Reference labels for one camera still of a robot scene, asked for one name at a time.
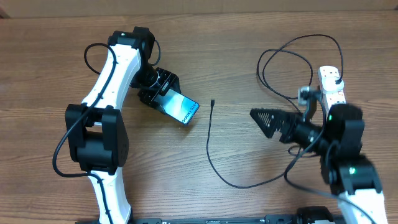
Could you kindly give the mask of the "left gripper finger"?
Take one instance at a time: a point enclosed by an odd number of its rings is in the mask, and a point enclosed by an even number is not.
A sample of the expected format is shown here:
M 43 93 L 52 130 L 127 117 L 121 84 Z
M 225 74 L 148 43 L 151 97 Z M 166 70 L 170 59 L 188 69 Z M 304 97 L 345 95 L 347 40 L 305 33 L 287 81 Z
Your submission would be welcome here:
M 165 109 L 166 105 L 167 105 L 166 102 L 161 101 L 161 100 L 159 100 L 159 101 L 153 100 L 149 103 L 149 106 L 151 108 L 161 112 L 162 114 L 167 114 L 166 109 Z
M 177 93 L 181 92 L 178 76 L 169 76 L 168 81 L 169 81 L 169 85 L 168 85 L 169 90 L 173 90 Z

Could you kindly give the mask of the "blue Samsung Galaxy smartphone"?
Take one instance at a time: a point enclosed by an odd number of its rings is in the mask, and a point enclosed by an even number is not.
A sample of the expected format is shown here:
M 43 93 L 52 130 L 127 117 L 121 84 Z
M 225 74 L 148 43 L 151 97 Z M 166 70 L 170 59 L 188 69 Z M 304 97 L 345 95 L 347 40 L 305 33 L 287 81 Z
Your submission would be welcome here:
M 200 107 L 197 102 L 173 89 L 170 89 L 164 96 L 158 95 L 155 102 L 160 105 L 165 114 L 182 124 L 188 124 Z

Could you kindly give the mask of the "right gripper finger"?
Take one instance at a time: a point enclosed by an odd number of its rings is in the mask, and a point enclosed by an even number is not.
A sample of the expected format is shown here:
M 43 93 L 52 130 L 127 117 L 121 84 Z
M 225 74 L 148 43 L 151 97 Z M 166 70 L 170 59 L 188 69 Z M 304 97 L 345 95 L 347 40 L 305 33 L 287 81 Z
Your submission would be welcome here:
M 249 114 L 257 124 L 280 124 L 290 116 L 286 111 L 265 108 L 253 108 Z
M 284 122 L 284 119 L 275 116 L 255 118 L 254 120 L 267 138 L 272 138 L 276 131 L 280 131 Z

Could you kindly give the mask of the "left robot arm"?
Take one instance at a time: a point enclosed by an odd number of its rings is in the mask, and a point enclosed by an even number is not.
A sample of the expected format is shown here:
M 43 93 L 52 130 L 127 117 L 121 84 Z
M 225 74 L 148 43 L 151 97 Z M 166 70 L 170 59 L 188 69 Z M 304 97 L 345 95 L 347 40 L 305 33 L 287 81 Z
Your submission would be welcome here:
M 97 223 L 132 221 L 123 182 L 129 139 L 121 114 L 129 89 L 138 89 L 139 99 L 161 113 L 166 112 L 165 103 L 155 99 L 181 92 L 178 76 L 149 62 L 155 44 L 147 27 L 113 32 L 104 44 L 107 59 L 93 89 L 65 111 L 67 131 L 61 142 L 68 143 L 80 176 L 93 184 L 100 209 Z

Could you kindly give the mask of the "white charger plug adapter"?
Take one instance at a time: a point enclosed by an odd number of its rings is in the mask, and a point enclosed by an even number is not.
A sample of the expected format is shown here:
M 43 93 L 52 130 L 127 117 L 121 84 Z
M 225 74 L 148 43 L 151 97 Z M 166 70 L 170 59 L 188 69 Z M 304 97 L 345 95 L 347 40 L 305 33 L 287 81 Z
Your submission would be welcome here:
M 321 91 L 324 94 L 332 94 L 341 91 L 345 87 L 344 81 L 336 77 L 322 78 L 320 85 Z

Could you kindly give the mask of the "white power strip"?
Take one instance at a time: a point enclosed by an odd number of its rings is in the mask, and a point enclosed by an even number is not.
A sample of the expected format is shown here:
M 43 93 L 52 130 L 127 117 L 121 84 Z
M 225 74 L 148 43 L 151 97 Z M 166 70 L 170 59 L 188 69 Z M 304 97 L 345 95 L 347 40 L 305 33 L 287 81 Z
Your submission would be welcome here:
M 339 84 L 336 83 L 336 81 L 340 79 L 340 74 L 336 67 L 329 65 L 320 67 L 318 69 L 318 79 L 322 92 L 322 99 L 327 111 L 335 104 L 346 103 L 343 91 L 345 83 L 343 80 Z

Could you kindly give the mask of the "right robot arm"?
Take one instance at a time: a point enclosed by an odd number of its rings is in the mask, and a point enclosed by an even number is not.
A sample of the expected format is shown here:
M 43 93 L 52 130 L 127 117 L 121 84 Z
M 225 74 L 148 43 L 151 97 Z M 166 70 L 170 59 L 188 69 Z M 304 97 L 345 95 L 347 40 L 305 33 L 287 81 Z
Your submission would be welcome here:
M 276 131 L 279 141 L 304 149 L 296 157 L 313 152 L 320 156 L 321 175 L 330 193 L 291 183 L 296 189 L 335 198 L 346 223 L 387 223 L 381 180 L 372 162 L 361 153 L 363 112 L 351 104 L 334 104 L 323 110 L 323 124 L 311 122 L 317 105 L 307 112 L 254 108 L 250 115 L 267 138 Z

